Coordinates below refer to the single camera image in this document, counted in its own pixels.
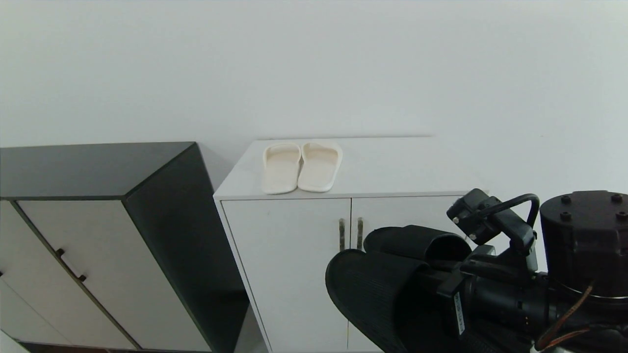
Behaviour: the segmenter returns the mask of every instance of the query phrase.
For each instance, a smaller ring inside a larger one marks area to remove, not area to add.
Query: slide sandal
[[[333,141],[313,141],[303,145],[303,169],[299,188],[311,192],[329,191],[342,161],[342,149]]]
[[[264,150],[262,191],[286,193],[296,189],[301,162],[301,148],[296,143],[278,143]]]

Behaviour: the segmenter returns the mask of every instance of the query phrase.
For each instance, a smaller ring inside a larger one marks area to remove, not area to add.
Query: black cabinet
[[[232,352],[249,300],[213,192],[196,143],[0,149],[0,286],[31,311],[1,308],[3,330],[37,343]],[[43,273],[59,284],[33,285]]]

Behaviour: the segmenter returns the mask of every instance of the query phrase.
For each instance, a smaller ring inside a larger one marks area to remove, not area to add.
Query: orange wire
[[[579,336],[579,335],[584,334],[585,332],[589,332],[589,331],[590,331],[590,329],[582,329],[582,330],[570,332],[570,333],[568,333],[566,335],[558,337],[555,340],[552,340],[545,349],[552,348],[552,347],[554,347],[556,345],[561,344],[562,342],[564,342],[564,341],[566,341],[568,339],[572,339],[572,338],[574,338],[576,336]]]
[[[575,313],[576,310],[578,310],[578,308],[580,308],[582,303],[584,303],[584,301],[587,299],[587,297],[589,296],[589,294],[591,294],[592,291],[593,291],[593,282],[591,282],[587,290],[584,293],[582,293],[582,296],[580,297],[580,299],[578,299],[578,301],[569,310],[567,310],[567,312],[563,316],[561,316],[558,319],[558,321],[556,321],[556,323],[554,323],[552,328],[549,331],[547,331],[547,333],[545,333],[543,336],[541,336],[541,338],[538,339],[537,344],[535,344],[535,346],[538,346],[541,349],[548,348],[547,346],[545,346],[546,342],[548,340],[551,340],[551,338],[558,332],[558,330],[563,326],[563,324],[567,321],[567,319],[571,315],[573,315],[573,313]]]

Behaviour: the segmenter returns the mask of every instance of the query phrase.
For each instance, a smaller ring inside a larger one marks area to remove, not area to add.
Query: dark cabinet handle
[[[55,251],[55,254],[57,255],[57,257],[59,257],[59,261],[61,261],[61,263],[70,270],[70,273],[72,273],[77,280],[84,282],[87,279],[86,275],[84,274],[81,274],[80,276],[77,275],[78,271],[75,271],[74,266],[71,266],[62,258],[62,256],[65,254],[65,250],[59,248]]]
[[[345,249],[345,219],[338,221],[338,231],[340,232],[340,251]]]
[[[362,250],[362,234],[364,233],[364,220],[362,217],[357,219],[357,249]]]

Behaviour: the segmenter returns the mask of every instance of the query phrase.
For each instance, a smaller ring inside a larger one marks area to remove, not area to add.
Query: sticker
[[[462,335],[462,332],[465,331],[465,317],[462,315],[460,292],[453,296],[453,304],[456,306],[456,317],[458,318],[458,335]]]

